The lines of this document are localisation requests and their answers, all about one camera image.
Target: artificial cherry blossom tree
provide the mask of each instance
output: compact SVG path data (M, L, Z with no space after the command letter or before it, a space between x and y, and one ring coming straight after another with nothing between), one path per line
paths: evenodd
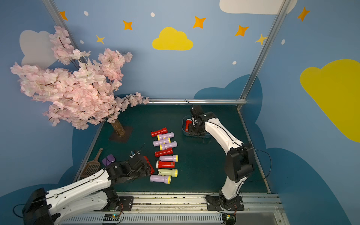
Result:
M44 115L53 126L65 120L76 129L84 130L88 122L97 125L107 119L117 134L123 136L125 130L117 119L119 111L125 111L128 105L149 102L149 98L138 92L124 98L114 96L114 91L122 85L121 68L131 61L132 54L105 49L104 54L99 54L100 63L91 62L90 51L74 49L70 44L67 30L59 26L55 26L55 30L56 33L50 35L54 56L65 65L73 63L78 71L21 67L15 63L11 72L19 75L21 92L35 101L52 102Z

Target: metal frame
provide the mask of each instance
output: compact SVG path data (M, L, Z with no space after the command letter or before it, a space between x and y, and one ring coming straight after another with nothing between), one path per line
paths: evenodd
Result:
M60 15L60 11L58 7L56 6L55 2L53 0L42 0L45 7L47 8L48 12L50 13L51 17L53 18L56 25L64 27L69 32L69 39L72 43L72 45L75 47L75 49L80 49L77 45L74 37L71 35L71 32L69 31L69 28L67 27L64 19Z
M85 168L85 165L86 165L87 161L89 160L90 154L91 154L91 152L93 151L93 148L94 148L94 146L95 146L96 140L97 140L98 137L99 137L100 131L101 131L101 129L103 128L104 123L105 123L105 121L100 124L98 130L96 131L95 136L94 136L94 138L93 138L93 141L91 142L91 144L90 144L90 146L89 146L89 149L87 150L87 153L86 153L84 159L83 159L82 162L81 162L81 165L80 165L80 167L79 167L79 170L78 170L77 173L76 173L76 176L75 176L75 178L74 178L74 180L73 180L73 183L80 180L80 174L82 173L82 170Z
M64 27L66 30L69 31L65 21L61 17L57 6L55 5L53 0L42 0L44 5L46 6L47 10L49 11L51 17L55 21L56 25ZM240 99L188 99L191 103L194 104L211 104L211 105L236 105L238 109L238 113L241 119L241 122L244 126L247 138L252 145L248 130L245 126L244 120L240 113L240 108L243 104L246 104L246 97L255 81L256 76L258 75L261 66L271 48L272 43L284 21L284 18L287 14L287 8L290 4L291 0L283 0L281 7L276 15L276 18L272 24L270 32L268 34L267 41L265 42L264 46L262 47L259 57L255 63L255 66L247 80L247 83L242 91ZM72 45L79 49L76 41L74 40L72 34L69 32L69 39ZM150 99L149 104L187 104L184 99ZM99 133L103 127L103 123L98 128L96 135L88 149L88 152L85 158L82 161L82 164L77 172L77 175L74 181L77 181L80 177L80 173L83 170L86 162L89 159L90 153L96 143L96 140L99 136ZM259 166L260 172L262 177L264 178L264 172L260 165L259 159L255 153L255 159ZM270 193L269 185L264 179L266 188ZM196 213L201 213L204 215L216 214L214 212L207 211L206 207L206 200L205 195L218 195L218 193L118 193L119 196L134 196L134 205L133 210L130 212L125 212L125 216L129 215L132 216L134 214L147 214L147 213L192 213L193 215ZM281 205L280 199L277 195L274 194L267 194L267 193L245 193L243 194L244 199L244 206L245 211L239 211L238 213L244 212L272 212L278 222L281 225L289 225L289 221L287 220L285 211ZM90 215L98 215L103 216L107 213L113 212L90 212Z
M177 222L204 222L209 216L217 217L209 222L220 222L220 213L208 211L206 195L219 195L218 193L157 193L157 192L118 192L118 196L132 196L134 201L132 209L124 212L124 223L177 223ZM289 225L283 205L277 194L243 193L244 211L241 213L273 213L278 225ZM89 212L65 220L61 224L101 224L105 214L119 214L119 212ZM153 216L162 216L155 221Z
M243 127L244 127L246 136L247 136L247 138L248 138L248 140L249 140L249 143L251 144L251 147L252 147L252 148L255 148L254 145L252 144L252 141L251 141L249 132L248 132L248 130L247 130L247 128L246 128L245 121L244 121L244 119L243 119L243 116L241 115L240 109L238 109L238 113L239 113L239 117L240 117L241 123L242 123L242 125L243 125ZM256 163L257 163L257 165L258 165L258 167L259 167L259 170L260 170L260 173L261 173L261 177L262 177L262 178L265 178L264 171L262 170L262 167L261 167L259 158L257 157L257 154L256 154L256 151L255 151L255 150L254 150L254 155L255 155ZM266 189L267 189L268 193L271 194L271 191L270 191L270 188L269 188L269 184L267 183L267 180L264 179L264 182L265 182Z
M194 104L201 105L243 105L246 104L245 99L186 99ZM149 104L154 105L187 105L185 99L149 99Z
M255 78L258 75L262 64L264 63L264 60L270 50L270 47L273 44L275 37L280 30L281 25L283 24L283 21L287 14L287 9L288 9L290 2L291 2L291 0L283 0L283 3L281 4L280 9L278 11L278 14L276 15L275 20L270 28L269 34L267 35L266 42L260 51L259 57L255 63L255 66L249 76L249 79L246 82L243 92L241 93L240 99L246 99L246 97L251 89L251 86L254 83Z

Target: orange star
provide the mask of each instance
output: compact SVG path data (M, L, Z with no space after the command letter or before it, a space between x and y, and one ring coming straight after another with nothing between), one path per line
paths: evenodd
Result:
M124 30L132 30L132 28L131 28L132 22L125 22L125 20L123 20L123 21L124 21L124 24L125 24Z
M96 41L96 42L101 42L102 44L104 44L104 42L103 42L103 40L104 40L104 37L102 37L102 38L99 38L97 35L96 35L96 37L98 38L98 40Z
M61 17L62 17L64 20L67 20L67 18L66 18L66 16L65 16L65 11L60 12L60 15L61 15Z
M257 40L257 41L255 41L255 43L256 43L256 42L260 42L261 45L262 45L262 44L264 43L264 40L265 40L265 39L267 39L267 37L263 37L262 34L261 34L261 35L260 35L260 39Z
M206 18L202 18L202 19L199 19L197 17L195 17L195 24L194 24L194 27L200 27L201 29L203 28L203 23L205 21Z
M238 30L238 32L235 34L235 36L238 36L238 35L244 36L244 35L245 35L245 31L246 31L248 28L249 28L249 27L239 26L239 30Z
M302 13L297 17L298 19L301 19L301 21L304 21L305 16L309 13L310 11L307 11L304 7L304 9L302 10Z

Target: robotic arm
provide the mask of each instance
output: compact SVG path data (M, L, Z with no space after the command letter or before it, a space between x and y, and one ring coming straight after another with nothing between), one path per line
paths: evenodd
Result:
M191 112L193 123L189 125L189 134L210 133L226 154L226 181L219 196L206 196L208 210L244 210L239 190L254 170L252 149L243 146L212 112L204 113L199 105L192 106ZM54 225L88 211L119 210L120 199L111 186L150 176L150 173L150 164L138 153L68 186L48 192L43 188L35 190L22 210L24 225Z
M192 105L191 113L193 123L189 125L189 134L204 136L206 132L210 133L226 154L227 178L219 192L219 197L206 196L208 210L244 210L239 191L244 181L254 171L253 150L247 149L242 141L234 137L214 113L204 113L199 105Z
M68 186L35 190L22 210L24 225L54 225L87 211L117 210L119 197L111 186L150 176L150 172L150 164L138 153Z

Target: dark green table surface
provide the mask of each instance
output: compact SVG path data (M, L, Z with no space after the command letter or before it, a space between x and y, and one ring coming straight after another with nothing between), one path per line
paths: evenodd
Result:
M244 143L247 137L241 124L235 106L202 106L205 112L212 111L219 118L226 129ZM89 161L93 160L100 148L103 152L99 162L109 154L113 154L116 161L127 160L131 151L138 151L143 143L141 154L147 156L155 174L157 172L154 152L159 147L153 146L156 138L150 132L166 127L174 132L178 146L173 148L174 154L179 155L179 162L175 168L179 170L178 177L172 177L171 184L150 182L149 177L136 179L131 183L115 185L119 192L218 192L224 185L226 174L224 172L225 152L213 138L188 137L182 133L181 123L184 116L191 115L188 105L138 105L120 112L119 121L124 126L134 128L127 143L117 143L109 140L113 132L111 124L105 123L96 141ZM261 179L260 172L256 171L249 180ZM245 182L242 192L267 192L265 183Z

